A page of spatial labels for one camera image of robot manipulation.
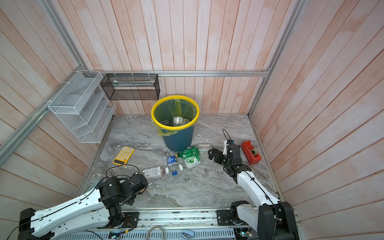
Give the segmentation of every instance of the bottle label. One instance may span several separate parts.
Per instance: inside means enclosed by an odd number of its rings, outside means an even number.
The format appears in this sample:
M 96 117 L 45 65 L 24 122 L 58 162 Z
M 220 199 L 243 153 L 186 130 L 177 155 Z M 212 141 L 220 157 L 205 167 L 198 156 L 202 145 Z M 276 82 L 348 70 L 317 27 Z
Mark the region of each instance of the bottle label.
M 167 164 L 171 165 L 172 163 L 177 162 L 176 157 L 169 157 L 167 158 Z
M 156 176 L 159 176 L 160 174 L 161 174 L 160 167 L 154 167 L 154 168 L 144 170 L 145 177 L 156 177 Z

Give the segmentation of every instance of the red tape dispenser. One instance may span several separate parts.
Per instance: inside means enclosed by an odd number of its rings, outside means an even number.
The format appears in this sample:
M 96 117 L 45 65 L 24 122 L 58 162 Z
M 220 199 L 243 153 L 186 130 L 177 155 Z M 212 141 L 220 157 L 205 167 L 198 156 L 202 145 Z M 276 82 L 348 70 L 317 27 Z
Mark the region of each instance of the red tape dispenser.
M 257 149 L 252 146 L 250 140 L 244 141 L 243 144 L 241 144 L 241 148 L 243 149 L 249 164 L 259 163 L 259 161 L 262 159 L 260 154 L 257 152 Z

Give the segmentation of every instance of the wire basket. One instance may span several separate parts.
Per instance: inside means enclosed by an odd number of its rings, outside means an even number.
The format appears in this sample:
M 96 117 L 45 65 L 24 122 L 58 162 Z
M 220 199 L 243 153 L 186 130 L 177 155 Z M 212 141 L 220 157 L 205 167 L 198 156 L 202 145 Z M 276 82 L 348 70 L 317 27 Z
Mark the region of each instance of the wire basket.
M 108 73 L 101 86 L 109 100 L 158 100 L 157 74 Z
M 49 104 L 55 114 L 79 114 L 102 80 L 99 71 L 79 71 Z
M 48 105 L 80 142 L 100 143 L 116 109 L 104 92 L 95 93 L 101 80 L 99 71 L 80 71 Z

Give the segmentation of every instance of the marble floor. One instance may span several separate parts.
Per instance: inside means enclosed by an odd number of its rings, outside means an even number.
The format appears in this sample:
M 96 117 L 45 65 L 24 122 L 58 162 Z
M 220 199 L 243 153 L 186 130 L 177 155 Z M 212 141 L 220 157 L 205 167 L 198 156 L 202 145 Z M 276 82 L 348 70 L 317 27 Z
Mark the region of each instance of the marble floor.
M 195 125 L 192 146 L 199 143 L 210 143 L 212 148 L 223 149 L 225 128 L 231 139 L 237 144 L 251 140 L 258 149 L 259 144 L 252 130 L 251 122 L 246 115 L 200 115 Z M 151 116 L 117 116 L 114 119 L 111 132 L 100 155 L 88 187 L 93 187 L 105 176 L 105 171 L 116 166 L 112 163 L 114 157 L 124 146 L 135 149 L 129 164 L 137 166 L 140 171 L 151 167 L 165 166 L 165 154 L 169 149 L 164 144 L 157 129 L 152 125 Z M 248 161 L 241 151 L 243 163 Z M 271 178 L 263 159 L 258 164 L 251 165 L 252 172 L 270 192 L 275 192 Z M 177 177 L 166 177 L 149 181 L 148 190 L 138 195 L 133 206 L 129 208 L 193 208 L 193 207 L 229 207 L 232 202 L 247 200 L 247 193 L 235 183 L 222 169 L 222 166 L 209 160 L 208 154 L 201 156 L 202 163 L 191 169 L 184 168 Z M 135 169 L 121 166 L 110 169 L 108 174 L 132 175 Z

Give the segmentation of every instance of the calculator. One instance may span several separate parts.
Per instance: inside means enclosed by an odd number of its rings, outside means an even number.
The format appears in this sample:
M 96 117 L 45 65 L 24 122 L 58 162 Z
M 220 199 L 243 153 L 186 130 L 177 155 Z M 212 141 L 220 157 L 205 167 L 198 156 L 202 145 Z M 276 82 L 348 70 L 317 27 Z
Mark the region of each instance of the calculator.
M 129 158 L 132 156 L 133 152 L 135 151 L 134 148 L 131 147 L 123 147 L 119 154 L 115 157 L 113 160 L 114 164 L 117 165 L 124 165 L 127 164 Z

